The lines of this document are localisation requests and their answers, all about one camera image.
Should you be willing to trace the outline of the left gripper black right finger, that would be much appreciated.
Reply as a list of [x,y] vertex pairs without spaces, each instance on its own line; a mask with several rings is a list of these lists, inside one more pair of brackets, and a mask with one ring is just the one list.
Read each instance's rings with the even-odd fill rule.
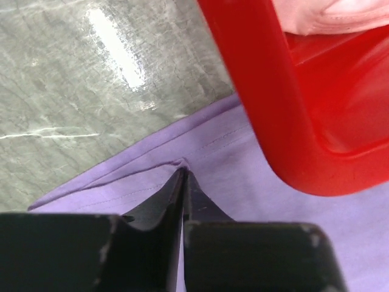
[[310,223],[235,221],[188,172],[184,187],[187,291],[346,291],[331,241]]

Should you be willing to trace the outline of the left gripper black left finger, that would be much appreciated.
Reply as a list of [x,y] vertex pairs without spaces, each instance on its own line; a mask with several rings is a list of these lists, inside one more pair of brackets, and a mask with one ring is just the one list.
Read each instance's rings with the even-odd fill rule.
[[2,291],[174,291],[184,170],[123,215],[1,215]]

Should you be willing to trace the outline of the lavender t shirt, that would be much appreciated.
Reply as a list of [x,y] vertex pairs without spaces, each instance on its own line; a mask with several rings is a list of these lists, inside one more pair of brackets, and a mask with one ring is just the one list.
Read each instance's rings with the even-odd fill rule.
[[237,95],[142,139],[29,209],[124,214],[179,167],[191,170],[205,194],[236,220],[319,225],[334,245],[350,291],[388,290],[388,184],[336,197],[287,186],[267,164]]

